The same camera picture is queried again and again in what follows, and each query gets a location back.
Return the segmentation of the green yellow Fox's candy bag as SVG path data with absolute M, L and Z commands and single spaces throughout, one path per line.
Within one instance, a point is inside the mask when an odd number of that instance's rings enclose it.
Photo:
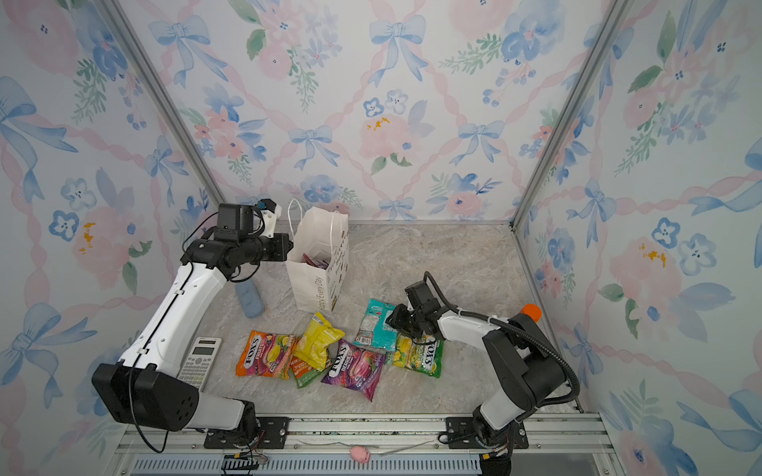
M 444 343 L 426 337 L 423 343 L 414 343 L 413 339 L 399 335 L 392 357 L 392 365 L 418 372 L 429 377 L 440 378 L 443 370 Z

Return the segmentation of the teal snack packet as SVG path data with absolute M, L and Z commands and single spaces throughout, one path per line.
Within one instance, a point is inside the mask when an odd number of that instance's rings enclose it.
M 395 305 L 371 299 L 353 343 L 384 352 L 394 352 L 398 331 L 386 322 L 394 311 Z

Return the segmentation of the white printed paper bag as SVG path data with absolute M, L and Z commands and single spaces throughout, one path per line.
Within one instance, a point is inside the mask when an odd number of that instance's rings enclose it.
M 294 243 L 286 268 L 297 307 L 332 313 L 348 270 L 348 216 L 319 207 L 304 210 L 297 200 L 286 212 Z

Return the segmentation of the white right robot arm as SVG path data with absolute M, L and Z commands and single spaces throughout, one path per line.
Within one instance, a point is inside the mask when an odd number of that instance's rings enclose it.
M 459 342 L 484 352 L 500 389 L 472 413 L 473 438 L 486 448 L 515 444 L 520 424 L 545 407 L 577 400 L 581 383 L 538 326 L 542 311 L 526 305 L 514 317 L 465 311 L 448 301 L 429 273 L 405 289 L 386 323 L 416 344 Z

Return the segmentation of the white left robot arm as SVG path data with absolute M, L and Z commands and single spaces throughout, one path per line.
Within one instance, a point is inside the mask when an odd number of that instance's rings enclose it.
M 274 200 L 220 204 L 216 225 L 196 230 L 184 248 L 170 291 L 135 342 L 114 363 L 101 363 L 91 383 L 119 424 L 179 432 L 208 430 L 248 447 L 260 438 L 252 402 L 218 397 L 180 379 L 192 339 L 214 297 L 240 268 L 286 260 L 293 243 L 275 230 Z

